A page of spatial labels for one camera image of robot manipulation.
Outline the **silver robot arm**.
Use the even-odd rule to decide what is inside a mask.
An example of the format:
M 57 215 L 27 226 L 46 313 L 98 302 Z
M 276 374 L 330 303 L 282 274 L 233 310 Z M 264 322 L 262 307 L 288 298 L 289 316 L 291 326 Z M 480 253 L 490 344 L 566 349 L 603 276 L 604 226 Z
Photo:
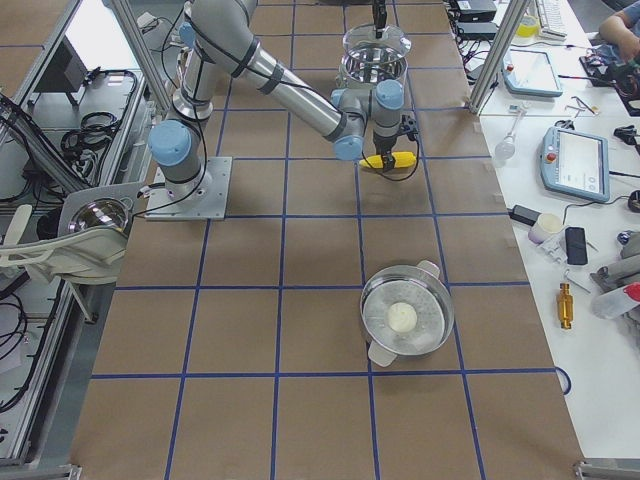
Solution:
M 225 139 L 237 137 L 258 148 L 268 134 L 283 135 L 287 120 L 295 117 L 332 145 L 336 159 L 361 162 L 393 183 L 413 179 L 418 165 L 396 175 L 393 151 L 398 138 L 418 135 L 405 110 L 411 44 L 387 23 L 383 2 L 374 3 L 369 22 L 344 34 L 337 85 L 329 96 L 295 73 L 304 60 L 326 57 L 328 35 L 359 10 L 350 1 L 186 3 L 181 27 L 186 68 L 171 113 L 151 133 L 152 154 L 180 208 L 201 206 L 214 194 L 204 132 L 222 78 L 228 79 L 232 97 L 247 103 L 236 127 L 223 126 Z

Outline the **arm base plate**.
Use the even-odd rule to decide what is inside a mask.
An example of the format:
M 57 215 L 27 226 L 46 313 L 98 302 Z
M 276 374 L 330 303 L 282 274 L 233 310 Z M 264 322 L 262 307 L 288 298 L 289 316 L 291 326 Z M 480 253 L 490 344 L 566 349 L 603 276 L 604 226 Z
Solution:
M 165 179 L 156 168 L 154 182 L 162 183 L 152 189 L 145 213 L 148 220 L 224 220 L 232 171 L 231 157 L 208 157 L 205 169 L 184 184 Z

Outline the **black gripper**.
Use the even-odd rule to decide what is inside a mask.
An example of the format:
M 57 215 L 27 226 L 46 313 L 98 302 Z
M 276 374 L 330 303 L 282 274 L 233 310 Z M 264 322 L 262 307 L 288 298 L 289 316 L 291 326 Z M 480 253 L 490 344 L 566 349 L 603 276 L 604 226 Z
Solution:
M 387 9 L 385 0 L 372 1 L 372 16 L 376 38 L 381 38 L 387 24 Z M 399 137 L 406 136 L 410 141 L 416 141 L 418 126 L 415 118 L 409 114 L 402 114 L 398 122 L 391 126 L 374 124 L 373 143 L 380 151 L 381 168 L 383 171 L 391 171 L 395 168 L 396 160 L 391 151 Z

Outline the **person forearm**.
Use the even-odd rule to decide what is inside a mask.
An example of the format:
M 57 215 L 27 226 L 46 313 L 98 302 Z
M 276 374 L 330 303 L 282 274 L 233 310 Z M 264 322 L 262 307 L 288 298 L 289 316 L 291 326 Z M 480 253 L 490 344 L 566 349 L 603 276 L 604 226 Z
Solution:
M 618 49 L 619 57 L 627 62 L 639 55 L 639 2 L 611 15 L 599 27 L 600 37 Z

